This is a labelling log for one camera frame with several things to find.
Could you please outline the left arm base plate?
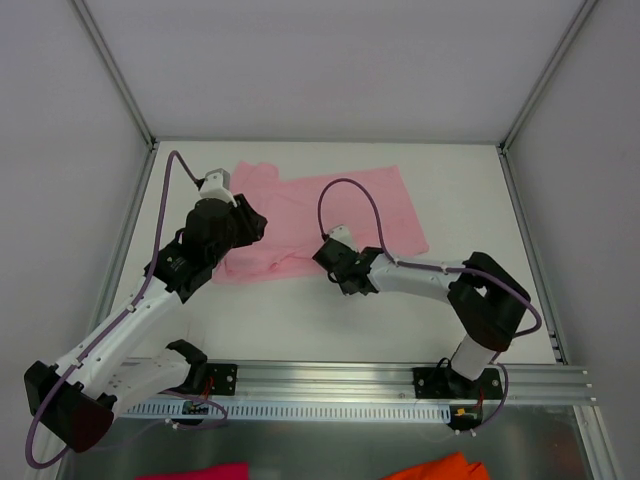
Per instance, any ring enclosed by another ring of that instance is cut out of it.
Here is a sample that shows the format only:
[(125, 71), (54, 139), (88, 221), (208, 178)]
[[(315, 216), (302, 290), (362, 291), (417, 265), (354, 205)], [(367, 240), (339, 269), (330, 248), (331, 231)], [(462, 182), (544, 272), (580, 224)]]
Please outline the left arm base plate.
[(206, 363), (193, 367), (176, 391), (186, 395), (234, 396), (238, 366), (229, 363)]

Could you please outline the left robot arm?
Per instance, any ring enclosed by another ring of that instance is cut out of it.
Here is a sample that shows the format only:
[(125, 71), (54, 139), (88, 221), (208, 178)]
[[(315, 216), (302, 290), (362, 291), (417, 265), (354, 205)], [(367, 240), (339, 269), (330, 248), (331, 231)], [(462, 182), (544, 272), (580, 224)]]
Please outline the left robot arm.
[(171, 310), (211, 280), (232, 249), (260, 241), (267, 220), (246, 198), (206, 198), (188, 213), (184, 228), (156, 251), (138, 290), (121, 310), (51, 365), (34, 362), (24, 374), (34, 425), (44, 425), (76, 453), (94, 447), (130, 407), (165, 390), (199, 394), (208, 358), (186, 340), (132, 367), (129, 355)]

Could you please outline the pink t shirt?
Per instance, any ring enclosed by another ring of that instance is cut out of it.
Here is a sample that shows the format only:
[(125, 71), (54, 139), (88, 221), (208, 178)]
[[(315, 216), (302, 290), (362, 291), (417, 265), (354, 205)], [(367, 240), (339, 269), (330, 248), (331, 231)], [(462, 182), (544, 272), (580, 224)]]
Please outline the pink t shirt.
[(414, 204), (397, 166), (283, 180), (269, 163), (239, 163), (231, 191), (243, 194), (268, 220), (262, 240), (231, 250), (213, 274), (221, 285), (243, 285), (317, 275), (312, 256), (321, 233), (346, 225), (363, 249), (379, 236), (370, 195), (378, 208), (390, 252), (415, 256), (429, 250)]

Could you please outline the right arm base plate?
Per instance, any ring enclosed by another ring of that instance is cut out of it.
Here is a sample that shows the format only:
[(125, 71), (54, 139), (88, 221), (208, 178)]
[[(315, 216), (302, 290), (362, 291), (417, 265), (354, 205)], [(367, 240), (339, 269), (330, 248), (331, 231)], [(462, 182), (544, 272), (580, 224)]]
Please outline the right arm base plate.
[(500, 400), (504, 390), (500, 372), (485, 368), (478, 379), (468, 380), (454, 372), (450, 359), (441, 358), (435, 366), (412, 369), (416, 399), (431, 400)]

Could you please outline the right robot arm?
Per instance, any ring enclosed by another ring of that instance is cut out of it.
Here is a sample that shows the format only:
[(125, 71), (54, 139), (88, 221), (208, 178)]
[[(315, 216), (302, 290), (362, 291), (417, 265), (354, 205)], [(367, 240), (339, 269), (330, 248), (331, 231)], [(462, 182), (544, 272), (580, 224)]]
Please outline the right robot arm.
[(518, 333), (530, 295), (492, 257), (474, 252), (460, 263), (430, 265), (416, 259), (393, 260), (381, 248), (356, 251), (326, 238), (313, 260), (345, 295), (403, 293), (443, 302), (465, 330), (443, 373), (445, 389), (465, 397), (498, 354)]

